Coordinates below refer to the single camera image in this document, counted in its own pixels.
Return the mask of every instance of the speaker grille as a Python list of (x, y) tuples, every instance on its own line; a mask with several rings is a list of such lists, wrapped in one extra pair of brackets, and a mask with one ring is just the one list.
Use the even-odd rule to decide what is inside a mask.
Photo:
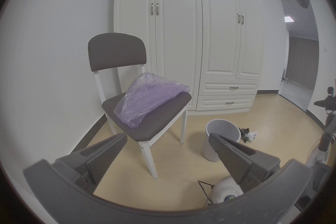
[(313, 180), (313, 190), (317, 191), (319, 189), (321, 180), (322, 180), (322, 178), (323, 178), (323, 176), (326, 172), (327, 172), (327, 170), (324, 169), (324, 168), (318, 169), (318, 171), (317, 171), (317, 173), (314, 177), (314, 180)]

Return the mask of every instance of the wardrobe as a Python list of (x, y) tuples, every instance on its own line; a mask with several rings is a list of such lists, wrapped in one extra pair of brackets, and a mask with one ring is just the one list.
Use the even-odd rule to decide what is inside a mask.
[[(141, 38), (146, 71), (190, 87), (189, 114), (247, 112), (263, 57), (262, 0), (115, 0), (114, 31)], [(118, 67), (122, 92), (141, 74)]]

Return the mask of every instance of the chair leg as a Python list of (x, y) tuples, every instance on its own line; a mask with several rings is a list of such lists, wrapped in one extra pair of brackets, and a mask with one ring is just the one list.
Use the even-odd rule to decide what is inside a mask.
[(188, 116), (188, 105), (186, 105), (186, 110), (182, 114), (182, 127), (181, 127), (180, 144), (184, 143), (184, 138), (186, 136), (187, 116)]
[(109, 125), (111, 127), (112, 133), (113, 134), (117, 134), (117, 129), (116, 129), (115, 125), (114, 125), (113, 120), (107, 114), (106, 114), (106, 118), (107, 118), (107, 121), (108, 121), (108, 123), (109, 123)]
[(149, 141), (139, 142), (139, 145), (151, 175), (153, 176), (154, 179), (157, 179), (158, 173), (156, 172), (156, 168), (154, 165), (151, 149), (149, 147)]

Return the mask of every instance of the floor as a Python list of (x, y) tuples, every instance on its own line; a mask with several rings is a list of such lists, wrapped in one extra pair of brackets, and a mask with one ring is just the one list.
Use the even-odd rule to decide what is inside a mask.
[(279, 94), (306, 111), (313, 92), (295, 82), (284, 79), (280, 84)]
[[(246, 113), (189, 116), (183, 145), (179, 143), (180, 117), (151, 147), (159, 175), (156, 180), (148, 171), (138, 143), (128, 138), (94, 194), (141, 209), (178, 211), (203, 207), (206, 199), (197, 180), (215, 184), (229, 175), (220, 161), (210, 162), (202, 155), (205, 125), (214, 118), (258, 131), (257, 138), (246, 145), (279, 157), (281, 166), (292, 158), (305, 163), (310, 148), (321, 137), (320, 127), (295, 105), (277, 94), (258, 94)], [(89, 145), (111, 135), (105, 123)]]

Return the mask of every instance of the ceiling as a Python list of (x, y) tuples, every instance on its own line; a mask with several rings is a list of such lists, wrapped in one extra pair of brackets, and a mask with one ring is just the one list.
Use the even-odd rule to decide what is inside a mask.
[(290, 16), (294, 22), (286, 22), (286, 28), (291, 37), (305, 37), (318, 40), (317, 26), (312, 5), (301, 7), (296, 0), (282, 1), (285, 16)]

